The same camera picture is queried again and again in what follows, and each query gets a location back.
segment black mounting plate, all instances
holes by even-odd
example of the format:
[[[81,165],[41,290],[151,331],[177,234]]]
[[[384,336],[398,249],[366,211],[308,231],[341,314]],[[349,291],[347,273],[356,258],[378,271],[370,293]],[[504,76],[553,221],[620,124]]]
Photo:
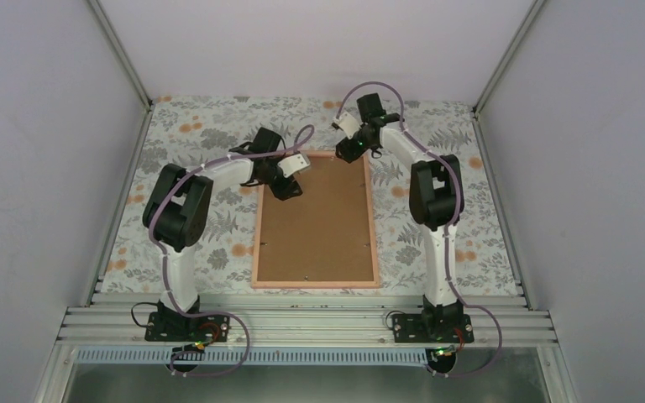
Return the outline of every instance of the black mounting plate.
[[[466,330],[466,326],[471,324],[471,317],[464,315],[463,325],[458,328],[464,335],[464,343],[472,343],[474,341],[474,331]],[[446,332],[442,333],[438,338],[430,338],[427,334],[427,329],[422,321],[422,314],[420,313],[397,313],[391,316],[391,325],[394,332],[394,343],[459,343],[459,336],[450,327]]]
[[[210,315],[194,319],[194,321],[196,321],[196,326],[193,332],[189,332],[188,334],[182,333],[181,331],[173,332],[173,329],[168,328],[166,323],[161,320],[158,312],[152,312],[149,314],[144,340],[148,342],[199,342],[205,340],[207,337],[211,337],[212,332],[211,328],[200,328],[200,326],[204,323],[214,323],[220,329],[216,343],[226,342],[228,330],[231,328],[231,321],[228,317],[224,315]]]

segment black cable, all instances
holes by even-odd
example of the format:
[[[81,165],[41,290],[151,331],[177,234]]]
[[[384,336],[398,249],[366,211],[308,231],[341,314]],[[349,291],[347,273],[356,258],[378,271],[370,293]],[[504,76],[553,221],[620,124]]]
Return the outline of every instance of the black cable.
[[[385,326],[390,330],[394,330],[394,328],[389,326],[387,324],[387,321],[389,320],[389,315],[391,315],[392,313],[404,313],[404,312],[402,312],[402,311],[389,311],[389,312],[387,312],[387,316],[385,317]]]
[[[129,308],[129,314],[130,314],[130,315],[132,315],[132,322],[134,322],[134,324],[135,324],[135,325],[137,325],[137,326],[139,326],[139,327],[143,327],[143,328],[145,328],[145,329],[146,329],[146,328],[147,328],[147,325],[143,325],[143,324],[141,324],[141,323],[137,322],[137,318],[136,318],[136,317],[134,317],[134,308],[136,308],[137,306],[140,306],[140,305],[151,305],[151,306],[157,306],[157,304],[155,304],[154,302],[138,302],[138,303],[136,303],[136,304],[132,305],[132,307],[131,307],[131,308]]]

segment gray flower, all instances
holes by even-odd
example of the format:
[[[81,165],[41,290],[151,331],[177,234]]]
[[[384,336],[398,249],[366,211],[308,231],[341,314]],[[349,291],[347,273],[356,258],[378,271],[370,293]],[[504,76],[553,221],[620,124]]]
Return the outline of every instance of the gray flower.
[[[411,266],[414,262],[414,259],[416,259],[421,254],[422,252],[420,252],[419,249],[416,249],[413,246],[405,246],[404,249],[396,251],[395,259],[399,263]]]
[[[207,259],[207,263],[209,263],[212,266],[212,269],[214,270],[221,270],[224,267],[226,267],[226,264],[228,264],[228,256],[226,254],[226,249],[219,248],[214,250],[212,254],[209,255],[209,259]]]
[[[166,161],[166,149],[163,149],[162,147],[143,149],[142,156],[139,161],[139,169],[145,174],[154,174],[161,169]]]
[[[216,201],[219,203],[226,202],[226,204],[233,205],[240,203],[242,200],[243,198],[238,193],[234,193],[230,187],[216,194]]]
[[[202,137],[202,147],[204,149],[213,149],[216,147],[230,149],[239,142],[234,136],[229,136],[228,133],[215,128],[205,128],[202,130]]]

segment wooden frame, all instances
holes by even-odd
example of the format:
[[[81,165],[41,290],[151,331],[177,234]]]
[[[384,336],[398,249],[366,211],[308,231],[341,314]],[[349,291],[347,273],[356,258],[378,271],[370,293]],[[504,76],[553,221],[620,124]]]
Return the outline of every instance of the wooden frame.
[[[334,151],[307,151],[311,158],[336,158]],[[370,229],[370,254],[372,259],[372,281],[260,281],[258,266],[260,257],[261,224],[263,220],[264,190],[258,189],[258,209],[256,212],[256,228],[254,237],[254,261],[251,270],[252,288],[380,288],[380,268],[377,258],[377,236],[375,231],[374,212],[372,210],[372,180],[370,178],[370,160],[363,155],[364,184],[367,196],[367,221]]]

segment cork board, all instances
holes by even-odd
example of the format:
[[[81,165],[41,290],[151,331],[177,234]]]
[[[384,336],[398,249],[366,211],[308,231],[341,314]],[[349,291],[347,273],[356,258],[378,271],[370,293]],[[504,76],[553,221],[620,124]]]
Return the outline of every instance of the cork board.
[[[259,188],[253,288],[379,288],[367,155],[348,164],[332,151],[306,154],[302,196],[280,201]]]

